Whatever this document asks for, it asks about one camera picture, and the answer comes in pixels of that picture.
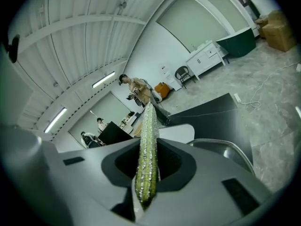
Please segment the person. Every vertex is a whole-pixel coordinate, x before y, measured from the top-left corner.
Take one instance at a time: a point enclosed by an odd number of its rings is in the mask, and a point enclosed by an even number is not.
[[[99,140],[94,134],[82,131],[80,135],[80,141],[84,148],[88,149],[100,146],[99,143],[101,143],[101,140]]]
[[[103,123],[103,118],[97,118],[98,133],[101,134],[108,124]]]
[[[137,97],[145,106],[151,102],[155,107],[157,118],[162,125],[168,125],[170,123],[169,116],[171,114],[157,105],[155,98],[143,80],[138,78],[131,79],[126,74],[122,74],[119,76],[119,84],[128,84],[128,88],[132,92],[129,96],[131,99]]]

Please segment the white cable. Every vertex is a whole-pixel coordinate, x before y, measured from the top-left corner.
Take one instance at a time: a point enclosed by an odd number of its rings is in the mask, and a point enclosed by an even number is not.
[[[242,105],[251,105],[251,106],[254,107],[254,108],[259,108],[259,107],[261,106],[260,102],[259,102],[259,101],[252,101],[252,100],[253,100],[253,98],[255,97],[257,91],[260,90],[260,89],[263,87],[264,83],[267,82],[268,79],[269,79],[275,72],[277,72],[277,71],[279,71],[279,70],[282,70],[282,69],[284,69],[284,68],[291,67],[291,66],[296,65],[296,64],[298,64],[298,63],[300,63],[300,62],[301,62],[301,61],[299,61],[299,62],[297,62],[297,63],[293,63],[293,64],[291,64],[291,65],[284,66],[284,67],[282,67],[282,68],[280,68],[280,69],[276,69],[272,74],[270,74],[270,75],[266,78],[266,80],[261,84],[261,86],[255,91],[255,93],[254,93],[254,95],[252,96],[252,98],[250,99],[250,102],[249,102],[249,103],[243,103],[243,102],[240,102],[240,104],[242,104]]]

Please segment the white cabinet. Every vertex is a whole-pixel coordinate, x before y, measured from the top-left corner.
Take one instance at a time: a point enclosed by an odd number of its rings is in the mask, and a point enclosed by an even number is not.
[[[212,41],[192,52],[191,57],[186,61],[198,80],[201,73],[219,63],[225,65]]]

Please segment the black desk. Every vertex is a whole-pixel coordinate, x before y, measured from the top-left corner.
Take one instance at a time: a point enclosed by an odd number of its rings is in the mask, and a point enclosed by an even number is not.
[[[98,139],[102,140],[105,144],[111,145],[122,141],[133,139],[123,129],[117,126],[114,122],[110,122],[108,126],[102,131]]]
[[[251,144],[245,127],[241,122],[237,106],[229,93],[202,105],[174,114],[169,126],[190,124],[194,138],[210,138],[230,141],[236,144],[253,162]],[[195,147],[208,148],[208,143],[197,143]],[[217,146],[212,150],[218,152]]]

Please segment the floor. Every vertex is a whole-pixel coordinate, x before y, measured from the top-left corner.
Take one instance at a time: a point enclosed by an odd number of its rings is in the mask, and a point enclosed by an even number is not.
[[[270,48],[257,40],[256,48],[241,58],[230,58],[230,64],[217,65],[196,83],[172,92],[161,105],[179,113],[226,93],[234,99],[249,102],[255,91],[276,69],[301,61],[297,47],[285,52]],[[260,108],[237,104],[243,126],[250,137],[256,176],[272,192],[283,188],[293,170],[293,154],[299,141],[301,119],[295,106],[301,106],[301,73],[296,66],[277,71],[254,97]]]

